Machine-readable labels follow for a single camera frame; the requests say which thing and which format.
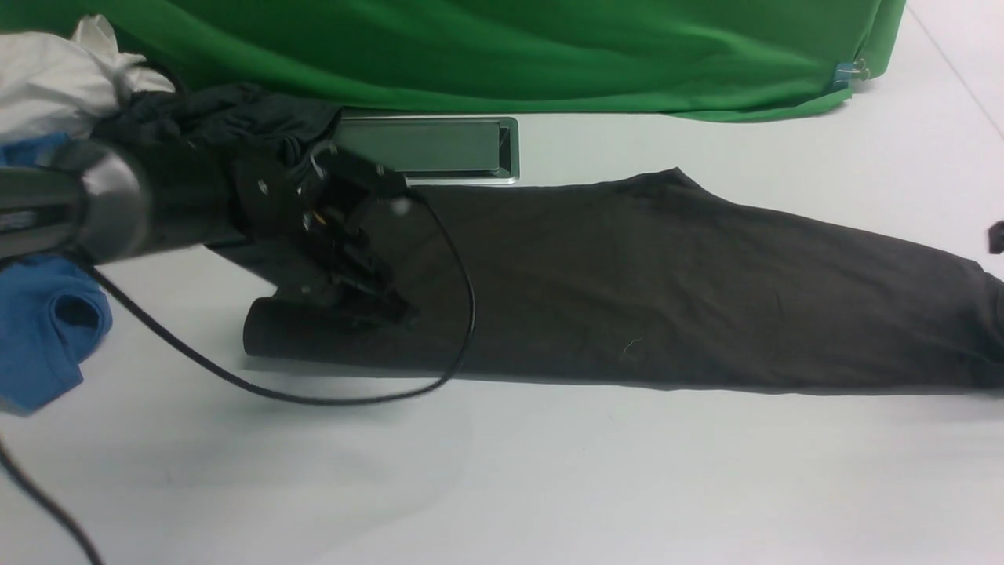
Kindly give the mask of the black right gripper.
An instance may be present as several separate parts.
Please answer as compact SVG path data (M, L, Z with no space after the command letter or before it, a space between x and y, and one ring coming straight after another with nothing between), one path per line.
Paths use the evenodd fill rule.
M987 231L988 252L1000 255L1004 253L1004 222L997 221Z

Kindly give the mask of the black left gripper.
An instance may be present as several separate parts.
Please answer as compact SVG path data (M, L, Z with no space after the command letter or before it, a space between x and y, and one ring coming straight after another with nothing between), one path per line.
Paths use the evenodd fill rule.
M344 319L351 326L411 325L417 310L397 290L390 264L373 249L363 221L341 221L315 205L318 188L267 183L276 205L273 232L293 261L273 298Z

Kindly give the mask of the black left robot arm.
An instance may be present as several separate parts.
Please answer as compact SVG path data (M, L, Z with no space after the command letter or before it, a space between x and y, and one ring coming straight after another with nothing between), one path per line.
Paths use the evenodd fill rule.
M2 258L70 253L93 265L205 246L275 286L276 299L348 324L411 324L362 223L411 196L403 175L340 149L294 176L253 144L72 140L2 169Z

